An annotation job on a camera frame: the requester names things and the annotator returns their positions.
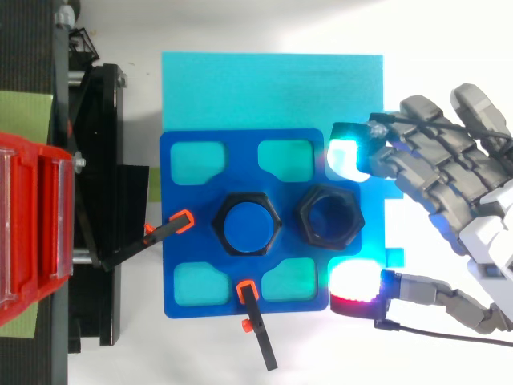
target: white background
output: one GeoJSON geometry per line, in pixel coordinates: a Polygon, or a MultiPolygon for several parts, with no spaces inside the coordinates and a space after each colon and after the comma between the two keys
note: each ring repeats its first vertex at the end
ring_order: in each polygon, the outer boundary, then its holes
{"type": "MultiPolygon", "coordinates": [[[[479,85],[508,118],[513,90],[511,2],[506,0],[83,0],[80,25],[105,63],[127,73],[128,164],[159,165],[162,51],[376,53],[385,55],[386,109],[423,94],[450,119],[450,90],[479,85]]],[[[389,202],[387,242],[406,249],[406,272],[448,281],[490,299],[422,208],[389,202]]],[[[159,206],[148,217],[158,223],[159,206]]],[[[71,355],[72,385],[510,382],[512,350],[374,330],[363,320],[318,313],[270,314],[279,369],[265,371],[243,317],[172,320],[163,312],[159,246],[123,265],[122,334],[112,348],[83,340],[71,355]]],[[[405,326],[472,334],[443,309],[394,303],[405,326]]],[[[492,338],[513,340],[506,333],[492,338]]]]}

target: black hex nut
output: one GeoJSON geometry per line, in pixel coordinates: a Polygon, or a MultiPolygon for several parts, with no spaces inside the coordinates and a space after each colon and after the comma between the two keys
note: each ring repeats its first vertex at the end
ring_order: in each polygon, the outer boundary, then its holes
{"type": "Polygon", "coordinates": [[[365,225],[352,191],[320,184],[300,200],[295,215],[305,242],[331,250],[345,249],[365,225]]]}
{"type": "Polygon", "coordinates": [[[224,249],[226,249],[226,252],[228,254],[233,256],[265,255],[273,245],[273,242],[280,231],[281,219],[278,216],[276,210],[271,204],[271,201],[269,200],[269,197],[267,197],[266,194],[262,192],[234,192],[226,196],[226,199],[224,200],[223,204],[219,208],[219,211],[217,212],[216,216],[212,221],[212,227],[214,228],[214,232],[216,233],[217,237],[219,238],[219,241],[221,242],[224,249]],[[257,203],[263,206],[269,212],[271,218],[273,219],[273,235],[271,236],[267,245],[265,245],[260,250],[253,251],[250,253],[245,253],[237,249],[234,249],[229,244],[228,240],[226,239],[226,236],[224,235],[224,220],[226,219],[226,216],[228,215],[232,207],[243,202],[257,203]]]}

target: black bracket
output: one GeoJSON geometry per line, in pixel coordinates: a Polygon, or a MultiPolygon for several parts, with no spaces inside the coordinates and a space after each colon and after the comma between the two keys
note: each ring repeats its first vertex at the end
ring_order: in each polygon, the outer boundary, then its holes
{"type": "Polygon", "coordinates": [[[260,346],[262,357],[264,357],[265,366],[268,371],[272,371],[278,368],[276,358],[274,357],[273,347],[269,340],[269,335],[265,329],[264,320],[262,319],[262,313],[258,307],[257,298],[253,292],[251,285],[242,286],[240,288],[242,297],[244,298],[244,304],[248,311],[249,321],[251,322],[252,329],[256,334],[256,340],[260,346]]]}
{"type": "Polygon", "coordinates": [[[121,265],[127,259],[134,257],[136,254],[144,251],[155,243],[161,242],[170,235],[185,229],[187,226],[193,224],[187,214],[181,214],[176,218],[171,219],[167,224],[157,227],[154,231],[144,236],[142,239],[133,242],[129,246],[114,253],[111,257],[102,260],[102,267],[105,271],[110,271],[116,266],[121,265]]]}

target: wire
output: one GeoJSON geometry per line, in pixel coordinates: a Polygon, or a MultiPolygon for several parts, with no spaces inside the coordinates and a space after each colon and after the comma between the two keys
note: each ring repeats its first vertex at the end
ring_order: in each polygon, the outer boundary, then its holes
{"type": "Polygon", "coordinates": [[[407,331],[408,333],[413,333],[413,334],[425,335],[426,337],[453,339],[455,341],[488,343],[491,345],[499,345],[501,347],[513,347],[513,342],[501,341],[500,339],[466,337],[464,335],[434,333],[433,331],[413,329],[411,327],[406,327],[406,326],[400,326],[399,330],[407,331]]]}
{"type": "Polygon", "coordinates": [[[455,341],[464,342],[476,342],[476,343],[487,343],[490,345],[498,345],[501,347],[513,347],[513,342],[501,341],[500,339],[480,338],[480,337],[467,337],[464,335],[455,334],[444,334],[435,333],[433,331],[414,329],[412,327],[402,326],[400,323],[390,321],[389,319],[383,319],[381,321],[375,321],[374,327],[381,330],[392,330],[392,331],[406,331],[408,333],[424,335],[426,337],[452,339],[455,341]]]}
{"type": "Polygon", "coordinates": [[[392,123],[416,124],[416,125],[424,125],[424,126],[433,127],[433,128],[445,128],[447,130],[466,132],[466,133],[473,134],[474,136],[493,136],[496,138],[502,138],[502,139],[508,139],[508,140],[513,139],[513,138],[511,138],[510,135],[504,134],[502,132],[469,129],[469,128],[460,126],[458,124],[425,122],[424,120],[398,118],[397,116],[388,115],[388,114],[373,113],[373,114],[370,114],[370,120],[374,120],[374,121],[376,121],[378,123],[382,123],[382,124],[387,124],[387,123],[388,124],[392,124],[392,123]]]}

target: red container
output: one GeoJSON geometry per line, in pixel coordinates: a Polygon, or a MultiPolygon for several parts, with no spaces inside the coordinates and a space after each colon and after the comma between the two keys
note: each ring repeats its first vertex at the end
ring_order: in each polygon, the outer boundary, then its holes
{"type": "Polygon", "coordinates": [[[0,326],[69,278],[73,184],[67,152],[0,133],[0,326]]]}

